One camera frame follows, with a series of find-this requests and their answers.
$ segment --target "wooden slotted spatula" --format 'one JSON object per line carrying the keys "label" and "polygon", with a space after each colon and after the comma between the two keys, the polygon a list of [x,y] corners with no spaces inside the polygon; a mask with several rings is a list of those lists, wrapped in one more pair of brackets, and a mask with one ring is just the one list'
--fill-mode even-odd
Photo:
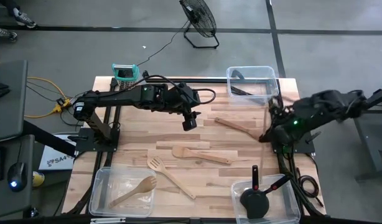
{"label": "wooden slotted spatula", "polygon": [[178,181],[172,174],[170,174],[167,169],[165,168],[165,164],[161,161],[159,157],[148,157],[147,159],[148,166],[153,169],[154,171],[160,172],[161,174],[164,174],[167,178],[169,178],[175,185],[177,185],[184,193],[186,193],[190,198],[195,199],[195,195],[191,193],[189,189],[185,187],[183,183]]}
{"label": "wooden slotted spatula", "polygon": [[237,130],[240,130],[246,134],[249,134],[252,138],[256,139],[256,140],[259,140],[259,137],[260,135],[262,134],[261,130],[259,129],[249,129],[249,128],[245,128],[245,127],[242,127],[241,125],[239,124],[235,124],[235,123],[232,123],[232,122],[229,122],[229,121],[226,121],[224,119],[221,119],[221,118],[215,118],[215,121],[217,123],[220,123],[220,124],[224,124],[225,126],[229,126],[231,128],[234,128],[234,129],[237,129]]}
{"label": "wooden slotted spatula", "polygon": [[147,193],[152,191],[156,186],[156,178],[153,176],[146,177],[144,180],[140,182],[139,185],[132,191],[120,196],[119,198],[113,200],[111,203],[109,203],[108,207],[113,208],[117,206],[117,204],[123,202],[124,200],[128,199],[129,197],[139,194],[139,193]]}
{"label": "wooden slotted spatula", "polygon": [[233,161],[231,161],[229,159],[222,158],[222,157],[209,156],[209,155],[202,154],[202,153],[196,153],[196,152],[193,152],[193,151],[191,151],[190,149],[188,149],[186,147],[181,147],[181,146],[173,146],[172,154],[173,154],[174,157],[178,157],[178,158],[191,158],[191,157],[194,157],[194,158],[206,159],[206,160],[209,160],[209,161],[221,162],[221,163],[224,163],[224,164],[231,164],[233,162]]}

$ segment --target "person's foot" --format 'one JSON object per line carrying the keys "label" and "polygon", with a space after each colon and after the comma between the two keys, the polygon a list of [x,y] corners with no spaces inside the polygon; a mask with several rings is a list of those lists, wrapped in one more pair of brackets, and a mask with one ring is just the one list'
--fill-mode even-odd
{"label": "person's foot", "polygon": [[17,24],[20,26],[27,26],[28,28],[34,28],[36,26],[36,22],[29,19],[26,13],[20,12],[18,16],[14,17],[16,18]]}
{"label": "person's foot", "polygon": [[6,29],[0,28],[0,37],[10,40],[11,42],[15,42],[17,40],[17,34],[13,31],[9,31]]}

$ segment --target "concrete floor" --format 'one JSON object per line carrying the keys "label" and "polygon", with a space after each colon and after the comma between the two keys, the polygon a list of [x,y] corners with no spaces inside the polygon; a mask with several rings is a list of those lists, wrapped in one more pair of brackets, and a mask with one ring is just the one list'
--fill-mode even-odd
{"label": "concrete floor", "polygon": [[[277,29],[382,30],[382,0],[272,0]],[[171,0],[20,0],[39,24],[179,28],[186,18]],[[207,0],[218,28],[269,29],[265,0]],[[26,59],[29,76],[53,80],[67,95],[90,89],[97,75],[111,75],[112,63],[139,63],[170,41],[171,32],[19,31],[15,44],[0,41],[0,61]],[[199,44],[209,44],[190,34]],[[271,34],[219,33],[216,50],[193,49],[181,34],[141,66],[167,76],[224,77],[230,66],[269,65],[278,74]],[[320,90],[382,88],[382,35],[279,35],[287,78],[296,78],[300,96]],[[54,98],[53,93],[38,89]],[[27,92],[26,114],[53,107]],[[52,133],[73,131],[58,116],[31,120]],[[372,171],[353,121],[330,123],[315,139],[321,191],[327,213],[337,218],[382,222],[382,180],[358,184],[354,176]],[[51,215],[65,184],[38,197]]]}

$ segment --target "wooden tabletop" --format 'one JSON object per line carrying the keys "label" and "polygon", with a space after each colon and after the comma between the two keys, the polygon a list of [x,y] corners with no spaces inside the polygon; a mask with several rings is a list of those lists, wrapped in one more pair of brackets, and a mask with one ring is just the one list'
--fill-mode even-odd
{"label": "wooden tabletop", "polygon": [[[108,91],[111,77],[96,77],[93,89]],[[283,96],[299,99],[296,81],[280,78]],[[131,106],[122,107],[121,137],[118,151],[114,153],[112,167],[128,166],[147,168],[147,158],[159,156],[168,171],[197,197],[189,198],[170,180],[157,174],[154,209],[150,217],[215,217],[234,218],[230,187],[237,180],[250,180],[252,165],[260,165],[262,143],[245,133],[228,128],[214,121],[216,117],[227,119],[245,127],[263,130],[264,107],[230,106],[226,84],[194,84],[193,88],[211,88],[216,91],[216,100],[200,105],[193,110],[198,115],[198,127],[183,131],[183,116],[139,110]],[[200,100],[212,97],[209,92],[200,92]],[[103,119],[105,108],[97,108],[96,113]],[[184,146],[191,150],[206,152],[233,160],[228,165],[201,159],[179,159],[172,155],[172,146]],[[72,176],[65,197],[63,212],[72,209],[90,186],[96,153],[84,153],[75,161]],[[264,151],[263,175],[278,174],[277,157],[269,144]],[[316,179],[314,163],[303,154],[295,155],[296,166],[302,175]],[[310,200],[318,210],[325,213],[316,200]]]}

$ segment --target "plastic bin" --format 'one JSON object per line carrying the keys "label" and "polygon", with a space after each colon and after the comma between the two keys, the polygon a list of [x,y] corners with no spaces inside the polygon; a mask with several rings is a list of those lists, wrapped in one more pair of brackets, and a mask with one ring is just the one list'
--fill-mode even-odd
{"label": "plastic bin", "polygon": [[230,67],[226,73],[231,105],[262,106],[279,93],[275,72],[269,66]]}
{"label": "plastic bin", "polygon": [[[283,174],[269,175],[262,178],[259,189],[264,191],[270,185],[283,177]],[[293,193],[292,185],[288,181],[282,187],[267,194],[270,208],[263,218],[248,219],[246,210],[240,202],[242,193],[252,187],[252,180],[238,181],[231,186],[231,196],[233,199],[234,213],[237,224],[278,224],[278,223],[298,223],[300,211]]]}
{"label": "plastic bin", "polygon": [[113,208],[109,208],[108,204],[136,188],[143,179],[149,176],[156,177],[156,173],[150,169],[126,167],[99,169],[91,193],[90,213],[104,217],[148,217],[153,209],[155,189],[144,194],[133,195]]}

